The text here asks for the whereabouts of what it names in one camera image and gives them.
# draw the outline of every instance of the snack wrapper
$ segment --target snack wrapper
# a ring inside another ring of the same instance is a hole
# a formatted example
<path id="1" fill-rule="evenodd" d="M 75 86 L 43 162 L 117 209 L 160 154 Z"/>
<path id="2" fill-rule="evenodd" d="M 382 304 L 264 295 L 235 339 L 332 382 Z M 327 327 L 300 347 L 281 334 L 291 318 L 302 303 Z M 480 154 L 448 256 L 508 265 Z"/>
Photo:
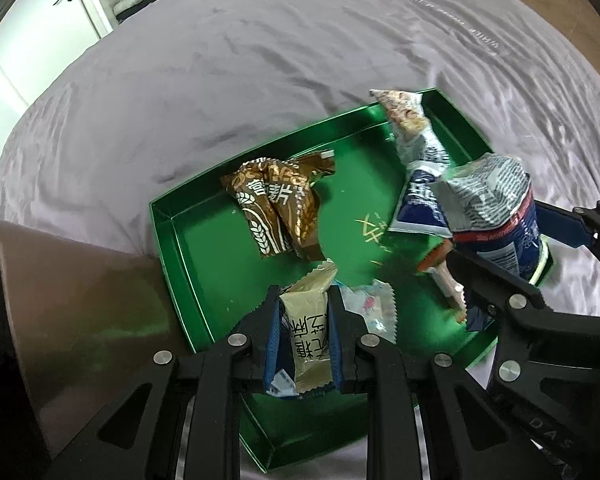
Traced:
<path id="1" fill-rule="evenodd" d="M 453 249 L 451 241 L 444 240 L 429 251 L 416 267 L 416 271 L 426 272 L 431 276 L 444 295 L 449 308 L 456 311 L 456 321 L 462 323 L 466 320 L 467 315 L 464 286 L 456 282 L 446 266 L 446 255 L 451 249 Z"/>
<path id="2" fill-rule="evenodd" d="M 331 382 L 327 289 L 337 272 L 333 262 L 324 262 L 280 295 L 289 325 L 296 366 L 294 381 L 299 394 Z"/>
<path id="3" fill-rule="evenodd" d="M 442 171 L 449 166 L 449 154 L 424 115 L 422 94 L 402 90 L 370 90 L 369 93 L 387 114 L 398 156 L 405 168 L 418 160 L 436 164 Z"/>
<path id="4" fill-rule="evenodd" d="M 365 319 L 366 329 L 395 344 L 397 313 L 394 290 L 391 285 L 373 280 L 371 285 L 349 288 L 338 281 L 344 308 L 360 314 Z"/>
<path id="5" fill-rule="evenodd" d="M 263 157 L 243 163 L 222 185 L 242 208 L 262 257 L 294 248 L 309 261 L 321 261 L 320 199 L 312 185 L 334 172 L 333 150 L 291 160 Z"/>
<path id="6" fill-rule="evenodd" d="M 406 181 L 389 231 L 451 237 L 429 184 L 448 168 L 450 159 L 424 115 L 422 95 L 400 90 L 371 90 L 384 108 L 395 137 Z"/>
<path id="7" fill-rule="evenodd" d="M 531 181 L 516 158 L 485 153 L 430 184 L 456 246 L 529 280 L 542 243 Z"/>
<path id="8" fill-rule="evenodd" d="M 279 384 L 269 394 L 280 397 L 302 395 L 330 383 L 327 289 L 338 285 L 344 308 L 360 314 L 369 332 L 395 343 L 397 314 L 394 290 L 388 283 L 349 288 L 335 281 L 338 267 L 326 261 L 291 285 L 280 300 L 285 306 L 285 323 L 291 339 L 295 377 L 276 376 Z"/>

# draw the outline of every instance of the brown snack wrapper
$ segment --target brown snack wrapper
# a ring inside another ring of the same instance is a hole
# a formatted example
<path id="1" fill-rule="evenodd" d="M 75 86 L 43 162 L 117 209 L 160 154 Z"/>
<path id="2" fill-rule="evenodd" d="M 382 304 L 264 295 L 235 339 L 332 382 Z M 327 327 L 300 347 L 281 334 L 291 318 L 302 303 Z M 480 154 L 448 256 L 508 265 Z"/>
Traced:
<path id="1" fill-rule="evenodd" d="M 299 394 L 331 382 L 327 289 L 338 267 L 324 262 L 280 295 L 289 323 Z"/>
<path id="2" fill-rule="evenodd" d="M 293 247 L 309 261 L 322 261 L 318 243 L 320 199 L 312 185 L 333 174 L 333 150 L 292 160 L 258 158 L 245 162 L 222 185 L 235 197 L 263 257 Z"/>

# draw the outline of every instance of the blue snack packet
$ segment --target blue snack packet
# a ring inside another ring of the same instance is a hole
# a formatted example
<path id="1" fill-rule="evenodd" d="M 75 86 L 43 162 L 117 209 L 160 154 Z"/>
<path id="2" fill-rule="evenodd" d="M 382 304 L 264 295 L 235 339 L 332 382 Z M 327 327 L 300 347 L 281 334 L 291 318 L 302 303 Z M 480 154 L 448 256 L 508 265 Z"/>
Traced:
<path id="1" fill-rule="evenodd" d="M 371 90 L 389 119 L 398 157 L 407 169 L 394 218 L 388 230 L 451 237 L 429 184 L 448 168 L 450 159 L 424 115 L 422 94 Z"/>
<path id="2" fill-rule="evenodd" d="M 486 153 L 430 184 L 457 247 L 529 280 L 542 243 L 531 181 L 519 160 Z"/>
<path id="3" fill-rule="evenodd" d="M 478 307 L 470 306 L 466 310 L 466 331 L 482 332 L 491 324 L 491 317 L 481 311 Z"/>
<path id="4" fill-rule="evenodd" d="M 435 164 L 416 161 L 410 165 L 389 231 L 451 236 L 445 216 L 429 187 L 440 174 L 442 170 Z"/>

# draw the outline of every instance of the black robotic claw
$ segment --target black robotic claw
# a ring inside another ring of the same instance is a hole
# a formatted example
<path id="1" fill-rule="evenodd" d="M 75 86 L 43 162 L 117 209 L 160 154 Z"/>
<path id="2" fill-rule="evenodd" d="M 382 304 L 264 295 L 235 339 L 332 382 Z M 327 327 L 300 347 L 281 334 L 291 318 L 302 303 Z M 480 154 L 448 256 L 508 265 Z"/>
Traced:
<path id="1" fill-rule="evenodd" d="M 573 213 L 536 205 L 543 233 L 600 259 L 600 202 Z M 367 333 L 338 287 L 328 291 L 334 384 L 343 394 L 368 394 L 367 478 L 422 478 L 419 414 L 432 480 L 559 479 L 529 437 L 580 470 L 579 478 L 600 479 L 600 318 L 554 312 L 534 286 L 475 255 L 452 251 L 447 263 L 495 319 L 486 391 L 449 355 L 409 356 Z M 157 354 L 58 456 L 47 480 L 240 478 L 240 396 L 271 391 L 288 362 L 283 315 L 280 288 L 272 286 L 208 351 Z"/>

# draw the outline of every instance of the wrinkled fabric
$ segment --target wrinkled fabric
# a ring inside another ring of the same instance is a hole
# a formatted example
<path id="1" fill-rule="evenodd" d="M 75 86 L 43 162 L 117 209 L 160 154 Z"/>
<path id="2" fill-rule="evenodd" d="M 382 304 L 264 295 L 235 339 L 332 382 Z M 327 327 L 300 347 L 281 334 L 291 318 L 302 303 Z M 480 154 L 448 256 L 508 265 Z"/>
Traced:
<path id="1" fill-rule="evenodd" d="M 538 200 L 571 209 L 600 199 L 600 76 L 517 0 L 159 0 L 21 118 L 0 160 L 0 218 L 155 254 L 152 199 L 371 102 L 370 88 L 432 86 L 496 151 L 522 158 Z M 585 250 L 552 251 L 547 302 L 600 316 L 600 264 Z M 365 449 L 272 478 L 364 478 Z M 244 478 L 260 477 L 244 466 Z"/>

